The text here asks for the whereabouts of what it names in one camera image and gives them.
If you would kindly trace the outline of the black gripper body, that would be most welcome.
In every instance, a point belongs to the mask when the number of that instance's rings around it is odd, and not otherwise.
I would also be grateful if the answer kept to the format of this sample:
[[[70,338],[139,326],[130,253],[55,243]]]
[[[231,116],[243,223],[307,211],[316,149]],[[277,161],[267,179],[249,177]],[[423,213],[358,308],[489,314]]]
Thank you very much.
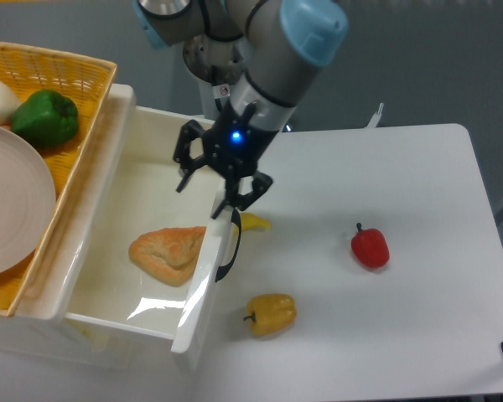
[[[277,135],[277,130],[265,131],[251,124],[257,109],[257,103],[252,102],[239,115],[227,103],[213,126],[200,137],[206,165],[225,180],[252,176],[260,157]]]

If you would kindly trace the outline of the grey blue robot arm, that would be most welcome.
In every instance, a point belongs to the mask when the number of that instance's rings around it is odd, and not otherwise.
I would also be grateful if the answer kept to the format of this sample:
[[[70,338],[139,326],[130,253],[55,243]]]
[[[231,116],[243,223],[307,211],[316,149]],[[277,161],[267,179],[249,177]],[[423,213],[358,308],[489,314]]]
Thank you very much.
[[[179,44],[200,88],[203,114],[179,132],[182,183],[200,168],[223,177],[222,208],[245,210],[272,185],[258,169],[349,29],[336,1],[136,1],[151,45]]]

